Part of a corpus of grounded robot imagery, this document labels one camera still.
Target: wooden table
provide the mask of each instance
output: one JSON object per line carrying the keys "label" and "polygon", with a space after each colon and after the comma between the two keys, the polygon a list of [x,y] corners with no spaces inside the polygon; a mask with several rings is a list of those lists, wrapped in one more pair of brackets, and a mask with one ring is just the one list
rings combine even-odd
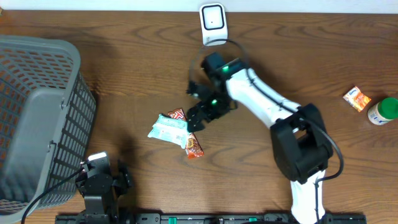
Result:
{"label": "wooden table", "polygon": [[[229,37],[248,48],[262,79],[293,101],[317,105],[340,145],[346,167],[324,184],[325,208],[397,223],[398,122],[373,125],[342,95],[357,85],[371,106],[397,96],[398,17],[229,13],[228,23]],[[196,103],[185,90],[188,65],[202,45],[198,13],[4,11],[0,34],[77,46],[84,78],[100,96],[88,153],[107,151],[114,165],[121,158],[136,183],[121,205],[165,213],[290,209],[290,184],[275,165],[269,131],[244,106],[197,133],[205,152],[198,159],[147,138],[159,113]],[[240,56],[230,45],[215,49]],[[328,174],[337,162],[330,160]],[[83,209],[77,195],[35,211],[27,223],[53,223],[59,213]]]}

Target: small jar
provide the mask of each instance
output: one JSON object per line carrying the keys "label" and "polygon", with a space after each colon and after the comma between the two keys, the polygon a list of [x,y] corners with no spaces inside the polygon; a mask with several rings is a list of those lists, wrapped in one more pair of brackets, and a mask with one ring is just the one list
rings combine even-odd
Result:
{"label": "small jar", "polygon": [[383,125],[398,118],[398,100],[388,97],[378,102],[369,109],[368,118],[376,125]]}

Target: basket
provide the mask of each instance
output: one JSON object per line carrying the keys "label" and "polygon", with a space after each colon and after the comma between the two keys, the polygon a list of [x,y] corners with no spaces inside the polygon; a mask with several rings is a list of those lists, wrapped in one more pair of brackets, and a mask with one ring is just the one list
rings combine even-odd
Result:
{"label": "basket", "polygon": [[[33,199],[80,168],[96,102],[79,68],[68,42],[0,35],[0,223],[19,221]],[[72,179],[36,208],[75,191]]]}

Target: orange and white wrapper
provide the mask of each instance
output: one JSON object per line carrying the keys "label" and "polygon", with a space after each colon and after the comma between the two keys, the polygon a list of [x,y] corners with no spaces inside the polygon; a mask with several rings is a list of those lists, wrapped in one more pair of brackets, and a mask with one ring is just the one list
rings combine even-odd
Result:
{"label": "orange and white wrapper", "polygon": [[[175,109],[171,112],[168,112],[168,115],[173,119],[181,119],[183,121],[187,120],[185,118],[185,114],[184,114],[184,111],[182,110],[182,108]],[[196,136],[193,133],[190,133],[188,135],[187,145],[185,146],[185,152],[187,152],[188,159],[201,157],[205,154],[203,152],[203,150],[201,149]]]}
{"label": "orange and white wrapper", "polygon": [[371,101],[371,99],[365,96],[358,87],[352,88],[348,93],[343,96],[351,106],[353,106],[358,112],[361,112],[365,106]]}

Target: white wall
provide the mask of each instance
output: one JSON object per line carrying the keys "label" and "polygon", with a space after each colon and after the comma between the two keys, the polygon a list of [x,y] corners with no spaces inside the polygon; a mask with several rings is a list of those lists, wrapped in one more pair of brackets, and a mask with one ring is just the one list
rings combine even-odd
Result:
{"label": "white wall", "polygon": [[398,13],[398,0],[0,0],[3,9],[198,11],[220,2],[229,12]]}

